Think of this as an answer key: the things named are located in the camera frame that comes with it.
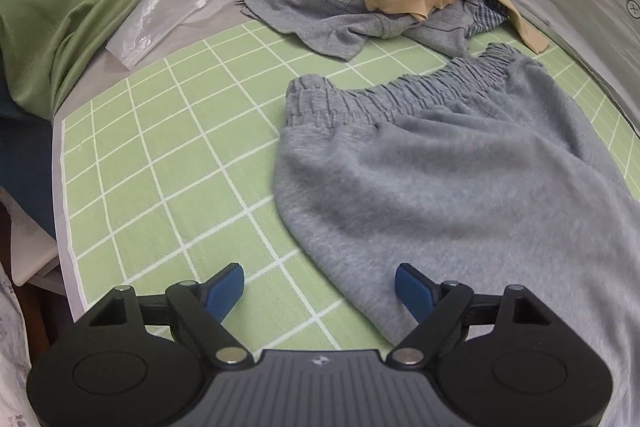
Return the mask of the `grey sweatpants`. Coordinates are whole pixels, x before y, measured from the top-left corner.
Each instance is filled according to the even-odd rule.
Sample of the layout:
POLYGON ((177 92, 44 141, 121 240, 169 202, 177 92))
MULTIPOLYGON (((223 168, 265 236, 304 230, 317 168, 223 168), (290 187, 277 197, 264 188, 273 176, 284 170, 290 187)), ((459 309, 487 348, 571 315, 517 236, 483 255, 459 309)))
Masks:
POLYGON ((408 262, 531 289, 611 369, 603 421, 639 421, 639 204, 579 106, 506 44, 426 76, 288 85, 273 195, 288 231, 390 343, 408 262))

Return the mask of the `green grid mat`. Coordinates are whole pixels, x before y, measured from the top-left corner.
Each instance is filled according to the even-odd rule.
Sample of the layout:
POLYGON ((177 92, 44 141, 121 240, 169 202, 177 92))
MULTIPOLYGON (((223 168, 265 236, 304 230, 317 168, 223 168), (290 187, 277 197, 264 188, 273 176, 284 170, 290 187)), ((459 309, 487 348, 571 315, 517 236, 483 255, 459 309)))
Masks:
POLYGON ((444 64, 404 37, 335 61, 245 22, 96 88, 61 122, 56 225, 73 314, 111 288, 159 294, 234 262, 245 289, 224 326, 248 350, 386 350, 273 205, 285 90, 304 72, 364 88, 444 64))

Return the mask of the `blue plaid garment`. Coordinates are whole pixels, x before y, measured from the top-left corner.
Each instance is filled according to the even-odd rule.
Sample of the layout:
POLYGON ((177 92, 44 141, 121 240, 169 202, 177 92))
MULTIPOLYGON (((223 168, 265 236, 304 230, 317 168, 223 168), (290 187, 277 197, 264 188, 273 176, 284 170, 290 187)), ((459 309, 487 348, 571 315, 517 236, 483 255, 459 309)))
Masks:
POLYGON ((509 19, 508 10, 498 0, 464 0, 471 15, 466 38, 491 31, 509 19))

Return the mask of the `grey folded garment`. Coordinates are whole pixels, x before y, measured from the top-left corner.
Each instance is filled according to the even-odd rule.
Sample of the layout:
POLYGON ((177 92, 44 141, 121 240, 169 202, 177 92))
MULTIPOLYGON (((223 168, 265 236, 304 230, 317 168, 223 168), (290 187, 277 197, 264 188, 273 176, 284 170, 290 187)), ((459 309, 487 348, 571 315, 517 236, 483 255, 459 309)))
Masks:
POLYGON ((246 8, 281 34, 296 35, 309 49, 349 61, 372 38, 406 36, 451 57, 465 56, 471 15, 464 0, 434 10, 424 22, 366 8, 363 0, 244 0, 246 8))

